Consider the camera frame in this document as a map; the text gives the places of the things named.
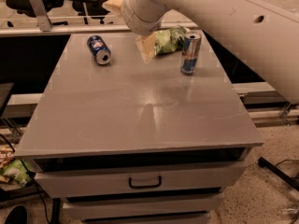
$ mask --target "screw hole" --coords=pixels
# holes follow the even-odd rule
[[[264,16],[259,16],[254,20],[254,23],[261,23],[264,20]]]

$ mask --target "drawer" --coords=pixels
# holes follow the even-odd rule
[[[86,220],[86,224],[207,224],[208,213]]]
[[[65,203],[63,209],[73,219],[97,219],[170,215],[214,210],[223,200],[223,193],[176,196],[139,197]]]
[[[38,173],[51,198],[232,186],[243,161]]]

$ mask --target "can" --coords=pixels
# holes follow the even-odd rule
[[[111,51],[106,45],[103,38],[99,35],[92,35],[87,40],[87,46],[89,47],[94,59],[99,64],[107,64],[111,59]]]
[[[180,65],[182,74],[192,75],[194,73],[201,41],[201,35],[194,31],[185,34]]]

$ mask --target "blue can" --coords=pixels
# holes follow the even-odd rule
[[[195,71],[198,53],[202,37],[196,32],[188,32],[184,36],[180,72],[184,75],[192,75]]]
[[[87,46],[89,47],[94,59],[99,64],[107,64],[111,60],[111,51],[106,45],[103,38],[99,35],[93,35],[87,40]]]

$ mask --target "can lid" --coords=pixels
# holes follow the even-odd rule
[[[99,50],[96,53],[95,56],[95,60],[99,63],[99,64],[107,64],[110,62],[110,52],[108,52],[107,50]]]
[[[188,32],[185,37],[191,39],[191,40],[198,40],[201,38],[201,35],[199,33],[196,33],[196,32]]]

